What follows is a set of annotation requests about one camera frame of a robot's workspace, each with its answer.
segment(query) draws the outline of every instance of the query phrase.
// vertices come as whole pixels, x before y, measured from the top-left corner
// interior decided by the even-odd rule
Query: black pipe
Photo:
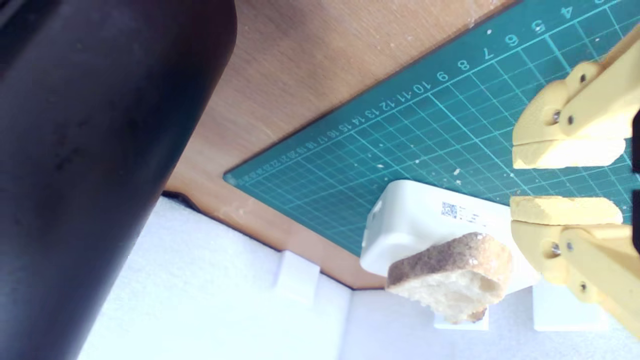
[[[14,10],[0,22],[0,359],[74,359],[228,62],[236,12]]]

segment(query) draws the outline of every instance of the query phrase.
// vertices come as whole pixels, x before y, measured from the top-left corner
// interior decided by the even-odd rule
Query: wooden surface
[[[236,0],[231,61],[167,189],[353,288],[358,258],[222,180],[224,171],[348,101],[509,0]]]

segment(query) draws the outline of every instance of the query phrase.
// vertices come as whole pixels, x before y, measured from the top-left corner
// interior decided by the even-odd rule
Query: screw
[[[562,254],[562,252],[560,251],[560,245],[558,245],[558,243],[554,243],[553,245],[551,245],[551,252],[553,252],[554,255]]]

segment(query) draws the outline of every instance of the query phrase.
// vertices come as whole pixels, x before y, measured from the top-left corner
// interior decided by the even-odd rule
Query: printed number
[[[461,68],[462,70],[468,70],[469,64],[467,64],[466,60],[460,60],[458,61],[458,67]]]
[[[545,30],[545,25],[542,23],[542,21],[536,20],[533,22],[533,24],[531,24],[531,28],[536,32],[536,34],[540,34]]]
[[[490,54],[489,50],[485,47],[485,49],[484,49],[484,59],[485,60],[489,60],[490,58],[493,58],[493,54]]]
[[[560,13],[564,15],[567,19],[571,17],[571,12],[573,11],[573,6],[569,6],[568,8],[560,9]]]
[[[506,41],[509,46],[518,45],[518,37],[516,37],[515,35],[507,35],[507,37],[504,38],[504,41]]]

